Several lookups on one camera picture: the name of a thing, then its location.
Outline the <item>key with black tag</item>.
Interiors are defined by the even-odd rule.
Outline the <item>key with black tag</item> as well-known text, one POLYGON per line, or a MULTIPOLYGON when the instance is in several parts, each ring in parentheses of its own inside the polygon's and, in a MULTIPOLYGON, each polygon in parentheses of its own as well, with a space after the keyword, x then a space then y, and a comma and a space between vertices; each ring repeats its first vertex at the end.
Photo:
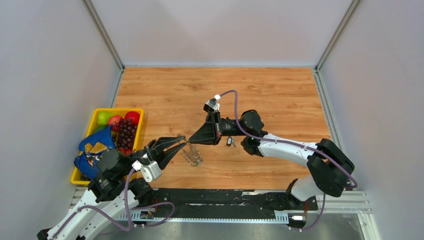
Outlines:
POLYGON ((229 136, 226 140, 226 146, 227 147, 231 147, 233 146, 234 148, 236 147, 236 143, 235 143, 235 139, 233 136, 229 136))

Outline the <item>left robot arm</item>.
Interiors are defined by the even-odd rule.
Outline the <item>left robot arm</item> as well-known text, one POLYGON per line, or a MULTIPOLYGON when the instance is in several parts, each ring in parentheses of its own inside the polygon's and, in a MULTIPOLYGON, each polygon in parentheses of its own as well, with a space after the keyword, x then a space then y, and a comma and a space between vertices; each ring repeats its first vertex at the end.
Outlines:
POLYGON ((123 231, 135 227, 131 218, 123 226, 115 218, 140 206, 153 208, 150 182, 158 179, 171 159, 186 146, 185 136, 160 137, 142 150, 125 154, 115 148, 99 155, 96 176, 73 209, 52 228, 42 229, 39 240, 92 240, 109 223, 123 231))

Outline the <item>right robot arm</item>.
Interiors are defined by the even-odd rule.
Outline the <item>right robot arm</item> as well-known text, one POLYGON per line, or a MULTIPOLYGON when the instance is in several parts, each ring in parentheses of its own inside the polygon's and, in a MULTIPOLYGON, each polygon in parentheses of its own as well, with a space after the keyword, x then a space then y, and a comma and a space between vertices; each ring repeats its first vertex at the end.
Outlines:
POLYGON ((241 118, 222 118, 209 111, 205 123, 189 138, 191 144, 217 145, 222 137, 243 136, 241 146, 250 155, 275 157, 308 168, 310 175, 295 179, 287 188, 286 204, 298 209, 310 197, 326 194, 340 197, 355 169, 352 161, 330 139, 300 142, 275 136, 263 130, 264 123, 254 109, 241 118))

